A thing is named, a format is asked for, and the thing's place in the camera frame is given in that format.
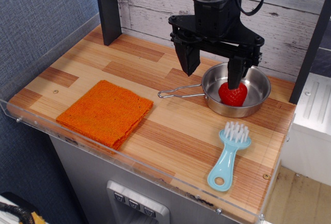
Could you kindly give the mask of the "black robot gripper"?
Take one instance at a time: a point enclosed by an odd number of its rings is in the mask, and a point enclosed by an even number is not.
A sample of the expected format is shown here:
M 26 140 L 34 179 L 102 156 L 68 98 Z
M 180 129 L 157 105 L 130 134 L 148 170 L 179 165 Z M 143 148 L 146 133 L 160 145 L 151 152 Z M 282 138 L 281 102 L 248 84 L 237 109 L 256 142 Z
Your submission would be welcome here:
M 197 45 L 203 41 L 218 48 L 222 42 L 232 43 L 245 48 L 248 59 L 253 65 L 261 60 L 260 47 L 264 39 L 242 25 L 240 15 L 252 16 L 263 5 L 260 0 L 255 9 L 245 11 L 242 0 L 193 0 L 194 14 L 171 16 L 171 40 L 182 71 L 191 76 L 200 64 L 200 49 Z M 237 89 L 241 79 L 248 72 L 250 62 L 234 56 L 228 62 L 228 88 Z

